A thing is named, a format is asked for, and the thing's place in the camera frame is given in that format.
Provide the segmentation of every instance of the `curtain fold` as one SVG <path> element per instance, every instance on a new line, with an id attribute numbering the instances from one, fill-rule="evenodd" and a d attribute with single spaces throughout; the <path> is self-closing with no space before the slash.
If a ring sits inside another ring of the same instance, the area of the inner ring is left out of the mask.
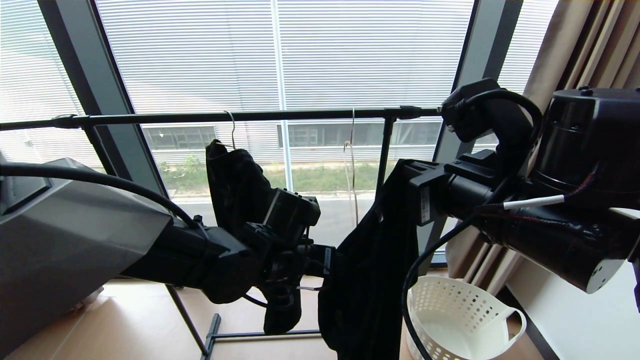
<path id="1" fill-rule="evenodd" d="M 556 90 L 640 86 L 639 25 L 640 1 L 560 1 L 524 95 L 544 111 Z M 482 237 L 477 229 L 467 229 L 447 244 L 449 276 L 494 295 L 522 257 Z"/>

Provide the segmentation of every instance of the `laundry basket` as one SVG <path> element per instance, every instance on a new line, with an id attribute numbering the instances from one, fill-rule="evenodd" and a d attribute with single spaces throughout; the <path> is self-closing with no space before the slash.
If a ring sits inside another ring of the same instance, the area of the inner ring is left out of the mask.
<path id="1" fill-rule="evenodd" d="M 422 276 L 409 290 L 411 322 L 434 360 L 487 360 L 505 352 L 525 331 L 522 312 L 486 291 L 441 276 Z M 506 319 L 517 312 L 522 328 L 509 339 Z M 414 360 L 422 356 L 406 337 Z"/>

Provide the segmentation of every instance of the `grass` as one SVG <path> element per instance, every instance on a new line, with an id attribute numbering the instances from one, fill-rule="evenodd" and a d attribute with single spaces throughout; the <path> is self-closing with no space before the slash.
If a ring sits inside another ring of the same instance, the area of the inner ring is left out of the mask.
<path id="1" fill-rule="evenodd" d="M 387 165 L 387 176 L 393 170 L 394 165 L 395 163 L 391 162 Z M 176 194 L 193 195 L 209 192 L 205 165 L 195 158 L 187 158 L 185 164 L 178 167 L 169 167 L 165 163 L 160 163 L 158 164 L 158 169 L 166 187 L 176 190 Z M 297 192 L 337 192 L 348 190 L 344 167 L 326 167 L 323 165 L 294 167 L 291 173 L 293 175 L 294 189 Z M 269 179 L 273 188 L 286 187 L 283 167 L 267 168 L 264 170 L 264 175 Z M 356 164 L 357 190 L 375 190 L 377 178 L 377 165 L 370 163 Z"/>

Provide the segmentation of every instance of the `white cable sleeve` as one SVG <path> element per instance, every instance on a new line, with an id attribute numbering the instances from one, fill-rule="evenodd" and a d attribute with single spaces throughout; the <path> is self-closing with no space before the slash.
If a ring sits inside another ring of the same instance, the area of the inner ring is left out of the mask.
<path id="1" fill-rule="evenodd" d="M 547 197 L 537 197 L 535 199 L 507 201 L 503 204 L 503 206 L 505 210 L 511 210 L 520 208 L 532 208 L 534 206 L 560 204 L 562 202 L 564 202 L 564 195 L 554 195 Z"/>

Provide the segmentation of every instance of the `floor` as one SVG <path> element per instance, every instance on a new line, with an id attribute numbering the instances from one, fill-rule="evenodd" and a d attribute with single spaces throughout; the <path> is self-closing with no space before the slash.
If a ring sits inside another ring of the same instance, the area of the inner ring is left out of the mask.
<path id="1" fill-rule="evenodd" d="M 306 277 L 303 285 L 320 279 Z M 10 354 L 5 360 L 43 359 L 192 359 L 200 358 L 196 343 L 182 321 L 164 285 L 145 281 L 111 281 L 87 309 L 62 316 Z M 204 337 L 214 313 L 221 315 L 219 332 L 262 330 L 264 310 L 241 299 L 232 304 L 211 304 L 198 290 L 179 290 L 180 297 Z M 257 290 L 250 295 L 260 298 Z M 295 329 L 317 329 L 317 297 L 303 291 L 303 316 Z M 518 324 L 510 324 L 518 330 Z M 329 360 L 336 354 L 322 338 L 286 340 L 218 340 L 212 359 Z M 410 360 L 404 338 L 401 360 Z M 526 336 L 498 359 L 542 360 Z"/>

